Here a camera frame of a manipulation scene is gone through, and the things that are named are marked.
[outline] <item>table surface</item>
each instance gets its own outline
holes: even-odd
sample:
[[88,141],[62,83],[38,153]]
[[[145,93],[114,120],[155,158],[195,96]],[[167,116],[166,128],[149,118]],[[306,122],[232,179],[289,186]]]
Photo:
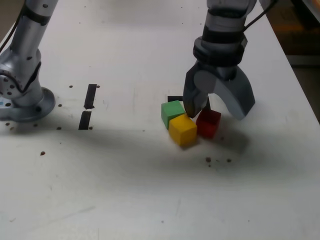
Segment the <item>table surface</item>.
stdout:
[[[206,11],[199,0],[58,3],[40,82],[62,107],[0,125],[1,240],[319,239],[319,123],[265,17],[240,64],[256,98],[248,116],[211,95],[216,138],[189,149],[169,138],[161,104],[183,92]],[[79,131],[88,84],[100,86],[93,130]]]

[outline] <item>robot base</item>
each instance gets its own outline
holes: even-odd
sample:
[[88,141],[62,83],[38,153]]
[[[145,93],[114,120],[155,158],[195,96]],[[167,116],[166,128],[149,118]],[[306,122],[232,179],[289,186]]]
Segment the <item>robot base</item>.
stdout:
[[0,121],[29,123],[47,116],[56,105],[55,96],[45,87],[42,87],[42,92],[43,98],[37,104],[27,107],[15,106],[13,101],[3,98],[4,106],[0,107]]

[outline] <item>red cube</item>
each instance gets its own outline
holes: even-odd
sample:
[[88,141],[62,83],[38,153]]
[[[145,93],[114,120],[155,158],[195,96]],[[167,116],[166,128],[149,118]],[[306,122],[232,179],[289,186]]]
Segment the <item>red cube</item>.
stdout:
[[218,130],[220,119],[220,112],[203,109],[196,120],[198,134],[204,138],[212,139]]

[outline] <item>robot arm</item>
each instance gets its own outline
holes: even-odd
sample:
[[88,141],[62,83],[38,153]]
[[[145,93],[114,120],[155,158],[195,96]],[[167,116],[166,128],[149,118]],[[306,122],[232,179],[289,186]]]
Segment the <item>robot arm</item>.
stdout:
[[193,48],[197,62],[186,74],[183,92],[189,117],[194,118],[206,106],[212,93],[221,97],[238,120],[255,104],[250,82],[237,65],[247,45],[245,21],[256,1],[207,0],[203,34]]
[[41,88],[38,49],[58,0],[26,0],[12,43],[0,55],[0,97],[7,99],[0,120],[32,122],[55,106],[51,91]]
[[[237,67],[246,47],[244,25],[257,0],[207,0],[202,37],[195,40],[195,66],[187,73],[183,102],[195,117],[208,94],[218,94],[237,118],[255,103],[246,75]],[[0,121],[32,122],[55,106],[51,91],[40,86],[41,53],[38,49],[58,0],[25,0],[8,49],[0,55]]]

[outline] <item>cube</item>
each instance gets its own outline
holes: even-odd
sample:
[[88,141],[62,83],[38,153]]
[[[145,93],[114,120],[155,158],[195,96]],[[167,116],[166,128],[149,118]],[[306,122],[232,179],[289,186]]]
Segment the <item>cube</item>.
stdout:
[[203,109],[196,120],[198,134],[204,138],[212,139],[218,130],[220,119],[220,112]]
[[166,129],[169,128],[169,122],[171,119],[174,119],[185,113],[186,112],[184,108],[181,106],[181,103],[178,100],[161,104],[161,118]]
[[170,120],[169,134],[179,146],[191,145],[197,140],[197,125],[183,114]]

